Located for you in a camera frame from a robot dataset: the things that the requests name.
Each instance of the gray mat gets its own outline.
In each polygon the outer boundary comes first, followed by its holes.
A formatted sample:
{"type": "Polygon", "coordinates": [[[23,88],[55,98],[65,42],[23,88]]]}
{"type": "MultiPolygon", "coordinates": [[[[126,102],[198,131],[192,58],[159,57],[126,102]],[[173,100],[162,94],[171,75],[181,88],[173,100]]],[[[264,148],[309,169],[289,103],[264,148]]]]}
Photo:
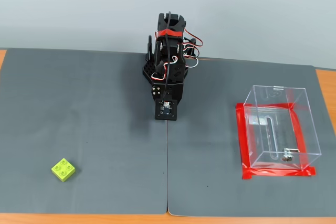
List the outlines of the gray mat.
{"type": "Polygon", "coordinates": [[[144,55],[10,49],[0,84],[0,212],[163,214],[166,122],[144,55]],[[62,158],[76,173],[62,183],[62,158]]]}
{"type": "Polygon", "coordinates": [[[314,67],[201,61],[168,122],[168,208],[183,216],[336,216],[336,140],[314,67]],[[235,106],[253,84],[306,88],[322,156],[317,176],[242,180],[235,106]]]}

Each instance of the lego brick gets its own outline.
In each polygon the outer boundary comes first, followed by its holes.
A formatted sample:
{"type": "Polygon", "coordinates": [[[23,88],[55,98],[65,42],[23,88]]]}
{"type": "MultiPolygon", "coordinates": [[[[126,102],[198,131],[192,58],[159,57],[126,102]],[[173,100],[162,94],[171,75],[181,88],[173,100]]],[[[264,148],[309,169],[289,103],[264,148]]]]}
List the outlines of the lego brick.
{"type": "Polygon", "coordinates": [[[62,158],[62,160],[58,162],[51,171],[56,175],[56,177],[64,182],[75,172],[75,168],[65,158],[62,158]]]}

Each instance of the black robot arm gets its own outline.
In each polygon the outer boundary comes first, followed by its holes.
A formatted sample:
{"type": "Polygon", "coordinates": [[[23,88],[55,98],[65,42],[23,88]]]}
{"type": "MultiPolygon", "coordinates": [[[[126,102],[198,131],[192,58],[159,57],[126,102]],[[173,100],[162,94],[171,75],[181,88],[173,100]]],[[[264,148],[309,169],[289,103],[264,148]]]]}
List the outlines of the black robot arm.
{"type": "Polygon", "coordinates": [[[152,85],[155,119],[177,119],[177,105],[182,98],[184,78],[188,74],[185,58],[194,58],[198,63],[196,58],[198,55],[196,56],[194,52],[195,50],[199,52],[197,47],[202,45],[196,45],[195,39],[184,39],[185,25],[186,22],[181,15],[169,12],[164,16],[160,13],[158,31],[155,33],[154,53],[152,53],[152,37],[149,36],[147,63],[142,72],[152,85]]]}

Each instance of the clear plastic box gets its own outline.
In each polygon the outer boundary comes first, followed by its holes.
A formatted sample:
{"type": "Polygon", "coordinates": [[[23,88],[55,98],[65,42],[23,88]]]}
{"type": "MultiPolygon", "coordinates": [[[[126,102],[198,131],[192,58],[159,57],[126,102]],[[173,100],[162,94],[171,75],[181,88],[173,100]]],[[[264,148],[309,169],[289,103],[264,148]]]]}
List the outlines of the clear plastic box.
{"type": "Polygon", "coordinates": [[[321,156],[306,89],[253,86],[244,114],[251,168],[305,169],[321,156]]]}

